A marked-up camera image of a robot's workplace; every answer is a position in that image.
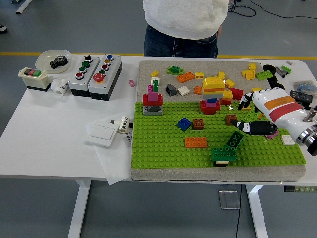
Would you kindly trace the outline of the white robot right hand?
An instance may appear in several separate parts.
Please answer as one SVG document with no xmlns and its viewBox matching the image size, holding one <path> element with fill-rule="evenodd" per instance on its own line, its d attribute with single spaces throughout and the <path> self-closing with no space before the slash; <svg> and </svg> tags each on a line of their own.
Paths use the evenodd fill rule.
<svg viewBox="0 0 317 238">
<path fill-rule="evenodd" d="M 263 113 L 267 121 L 241 122 L 232 120 L 231 123 L 249 135 L 273 135 L 280 129 L 289 132 L 292 139 L 299 142 L 298 137 L 315 122 L 304 122 L 307 112 L 285 90 L 273 88 L 247 93 L 240 100 L 238 110 L 247 107 L 251 102 L 255 112 Z"/>
</svg>

